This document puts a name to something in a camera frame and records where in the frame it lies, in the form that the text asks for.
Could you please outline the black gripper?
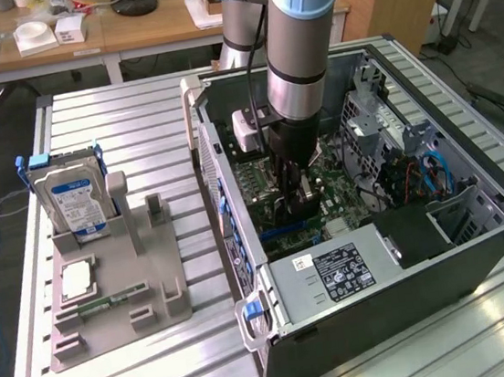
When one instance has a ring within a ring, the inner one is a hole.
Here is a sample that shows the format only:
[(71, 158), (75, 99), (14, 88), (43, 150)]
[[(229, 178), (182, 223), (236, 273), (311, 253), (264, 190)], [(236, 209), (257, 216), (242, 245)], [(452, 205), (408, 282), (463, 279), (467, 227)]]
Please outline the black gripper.
[(269, 125), (270, 161), (280, 182), (289, 174), (309, 168), (319, 137), (319, 126), (318, 113), (305, 120), (283, 119)]

